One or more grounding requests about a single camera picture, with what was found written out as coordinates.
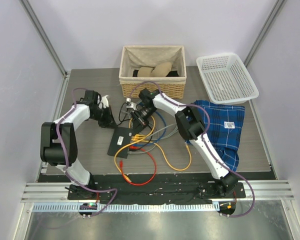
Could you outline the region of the yellow ethernet cable long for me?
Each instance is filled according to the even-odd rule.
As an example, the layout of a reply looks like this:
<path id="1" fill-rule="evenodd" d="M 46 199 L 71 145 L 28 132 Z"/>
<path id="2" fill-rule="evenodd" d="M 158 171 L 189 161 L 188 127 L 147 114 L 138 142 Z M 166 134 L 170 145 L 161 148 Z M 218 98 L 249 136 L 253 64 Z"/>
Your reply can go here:
<path id="1" fill-rule="evenodd" d="M 168 141 L 174 134 L 177 133 L 178 127 L 176 123 L 173 124 L 169 124 L 167 125 L 165 118 L 163 116 L 161 116 L 159 113 L 156 113 L 159 118 L 162 120 L 164 127 L 157 129 L 156 128 L 156 120 L 155 118 L 152 116 L 152 123 L 150 123 L 150 132 L 146 135 L 142 134 L 142 133 L 137 133 L 135 136 L 132 137 L 132 146 L 136 147 L 136 151 L 141 151 L 144 150 L 144 147 L 150 145 L 152 146 L 150 149 L 146 150 L 145 153 L 149 153 L 150 151 L 152 151 L 154 148 L 159 148 L 162 156 L 166 162 L 166 164 L 174 171 L 178 171 L 178 172 L 183 172 L 186 171 L 192 164 L 193 161 L 193 157 L 192 157 L 192 153 L 191 150 L 189 148 L 189 145 L 185 142 L 184 146 L 187 150 L 188 153 L 188 158 L 189 158 L 189 162 L 187 163 L 186 166 L 181 167 L 181 163 L 185 163 L 186 160 L 188 159 L 186 157 L 185 154 L 181 154 L 181 156 L 177 157 L 177 153 L 181 153 L 181 150 L 178 150 L 178 147 L 180 147 L 180 145 L 174 146 L 172 144 L 168 144 L 165 143 L 164 146 L 167 147 L 166 151 L 167 154 L 165 152 L 165 150 L 160 146 L 160 141 Z M 174 165 L 172 165 L 168 159 L 168 157 L 174 156 L 173 158 L 173 163 L 177 163 L 177 159 L 179 159 L 178 161 L 178 167 L 175 167 Z"/>

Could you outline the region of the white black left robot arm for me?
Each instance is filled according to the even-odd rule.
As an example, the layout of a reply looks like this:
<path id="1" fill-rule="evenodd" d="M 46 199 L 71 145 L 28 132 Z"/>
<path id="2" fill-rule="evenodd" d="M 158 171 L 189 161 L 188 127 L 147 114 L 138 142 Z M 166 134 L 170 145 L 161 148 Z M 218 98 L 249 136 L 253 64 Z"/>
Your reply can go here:
<path id="1" fill-rule="evenodd" d="M 86 170 L 78 158 L 76 130 L 88 120 L 95 120 L 101 128 L 115 128 L 108 95 L 101 95 L 94 90 L 84 89 L 84 96 L 76 100 L 61 117 L 41 125 L 40 158 L 44 163 L 61 170 L 79 189 L 83 198 L 90 200 L 96 193 L 101 193 L 92 173 Z"/>

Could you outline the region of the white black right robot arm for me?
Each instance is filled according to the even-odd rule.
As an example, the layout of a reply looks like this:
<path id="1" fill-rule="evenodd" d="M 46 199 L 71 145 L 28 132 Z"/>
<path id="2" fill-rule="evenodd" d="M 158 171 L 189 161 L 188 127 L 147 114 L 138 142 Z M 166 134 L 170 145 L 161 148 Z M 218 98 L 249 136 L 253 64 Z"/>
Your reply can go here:
<path id="1" fill-rule="evenodd" d="M 199 112 L 204 109 L 198 105 L 178 102 L 158 89 L 149 91 L 144 88 L 138 97 L 149 110 L 162 110 L 175 118 L 180 136 L 195 147 L 209 167 L 216 194 L 223 198 L 232 194 L 238 179 L 210 142 L 207 134 L 210 124 L 204 123 Z"/>

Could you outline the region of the black network switch box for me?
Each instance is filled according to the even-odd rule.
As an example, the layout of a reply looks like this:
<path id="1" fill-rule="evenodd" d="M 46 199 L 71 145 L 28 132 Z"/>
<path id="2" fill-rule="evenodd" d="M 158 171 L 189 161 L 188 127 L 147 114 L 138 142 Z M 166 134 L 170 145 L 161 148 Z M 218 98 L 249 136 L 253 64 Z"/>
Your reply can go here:
<path id="1" fill-rule="evenodd" d="M 107 154 L 114 157 L 117 151 L 131 142 L 133 130 L 127 127 L 117 127 L 112 135 Z"/>

